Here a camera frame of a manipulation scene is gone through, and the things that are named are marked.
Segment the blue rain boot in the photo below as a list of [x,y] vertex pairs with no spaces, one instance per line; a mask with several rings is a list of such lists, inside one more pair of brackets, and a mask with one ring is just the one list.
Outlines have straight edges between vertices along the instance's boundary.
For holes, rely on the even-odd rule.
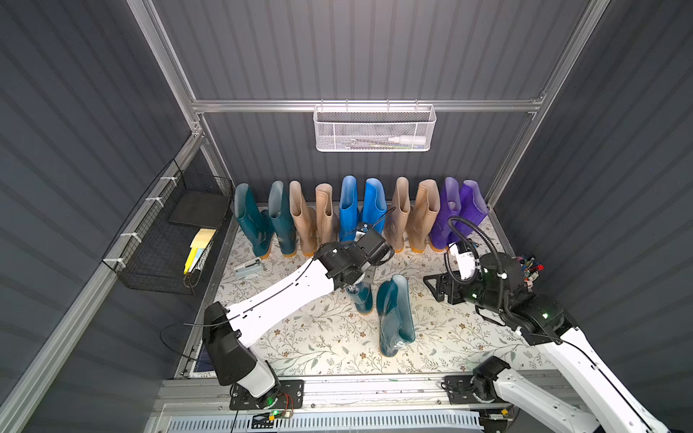
[[348,175],[342,180],[340,190],[339,240],[354,240],[358,222],[357,179],[353,175]]
[[376,178],[367,179],[361,220],[382,234],[387,211],[388,207],[382,182]]

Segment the beige rain boot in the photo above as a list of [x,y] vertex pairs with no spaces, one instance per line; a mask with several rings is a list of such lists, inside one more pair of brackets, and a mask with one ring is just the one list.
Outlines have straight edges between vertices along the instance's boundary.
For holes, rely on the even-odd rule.
[[293,180],[289,186],[290,211],[299,236],[301,252],[311,257],[318,249],[317,222],[315,210],[308,206],[304,198],[301,182]]
[[386,217],[384,227],[384,237],[397,254],[404,250],[404,231],[410,212],[409,180],[399,177],[395,183],[392,210]]
[[426,249],[426,238],[440,212],[440,193],[435,180],[423,180],[419,183],[413,209],[406,224],[411,250],[423,253]]
[[333,207],[333,188],[329,183],[321,183],[315,189],[317,234],[320,245],[337,242],[339,238],[339,217]]

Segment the purple rain boot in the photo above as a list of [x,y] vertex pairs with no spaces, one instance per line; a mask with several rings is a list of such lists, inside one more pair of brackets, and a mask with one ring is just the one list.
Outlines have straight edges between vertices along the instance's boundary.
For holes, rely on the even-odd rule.
[[440,193],[440,211],[430,232],[431,248],[436,252],[445,251],[451,243],[458,240],[448,221],[451,217],[458,217],[461,212],[459,190],[460,186],[455,178],[445,178]]
[[[488,207],[478,183],[474,180],[464,180],[460,187],[459,196],[461,203],[461,212],[459,216],[480,227],[480,224],[488,215]],[[472,228],[464,224],[456,223],[456,227],[465,237],[469,237],[473,233]],[[460,237],[451,231],[448,244],[456,243],[459,240]]]

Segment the teal rain boot back row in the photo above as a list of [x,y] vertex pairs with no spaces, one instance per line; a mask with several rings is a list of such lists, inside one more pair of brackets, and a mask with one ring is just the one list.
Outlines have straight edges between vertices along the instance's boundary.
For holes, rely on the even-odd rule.
[[268,213],[281,252],[286,257],[296,254],[296,229],[293,223],[289,195],[281,180],[273,182],[269,198]]

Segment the teal rain boot carried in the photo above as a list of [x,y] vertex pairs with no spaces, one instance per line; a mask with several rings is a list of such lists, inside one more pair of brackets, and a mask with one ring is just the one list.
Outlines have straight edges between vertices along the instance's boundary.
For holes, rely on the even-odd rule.
[[247,183],[235,191],[235,216],[244,235],[250,241],[256,257],[265,259],[271,251],[274,227],[267,210],[261,211]]

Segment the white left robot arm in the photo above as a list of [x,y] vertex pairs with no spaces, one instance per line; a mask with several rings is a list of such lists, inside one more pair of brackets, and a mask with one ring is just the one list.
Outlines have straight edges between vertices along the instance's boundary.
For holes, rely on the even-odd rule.
[[335,290],[357,285],[368,270],[394,254],[386,239],[370,229],[357,240],[322,245],[298,270],[245,301],[208,306],[202,343],[219,384],[239,386],[261,402],[275,399],[280,381],[252,346],[294,311]]

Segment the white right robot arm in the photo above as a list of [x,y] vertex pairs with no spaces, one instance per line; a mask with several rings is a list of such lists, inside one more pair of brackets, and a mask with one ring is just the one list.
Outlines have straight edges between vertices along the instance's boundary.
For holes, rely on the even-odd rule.
[[458,270],[424,277],[433,297],[497,314],[494,324],[509,328],[547,357],[588,408],[581,411],[563,402],[496,355],[471,375],[444,379],[442,387],[451,403],[467,396],[482,404],[506,402],[557,432],[667,431],[601,360],[563,306],[530,289],[516,258],[462,253],[456,259]]

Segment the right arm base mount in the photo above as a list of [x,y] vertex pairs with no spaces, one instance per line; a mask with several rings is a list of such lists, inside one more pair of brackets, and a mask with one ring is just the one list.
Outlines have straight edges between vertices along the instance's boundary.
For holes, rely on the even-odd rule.
[[481,375],[447,375],[443,377],[440,386],[453,405],[502,401],[494,389],[494,382]]

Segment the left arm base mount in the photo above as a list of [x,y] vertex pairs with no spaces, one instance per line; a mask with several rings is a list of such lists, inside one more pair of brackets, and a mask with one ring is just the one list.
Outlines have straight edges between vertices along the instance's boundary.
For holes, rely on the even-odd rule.
[[303,380],[279,380],[278,384],[261,397],[254,397],[240,384],[230,389],[231,411],[284,411],[301,409],[305,393]]

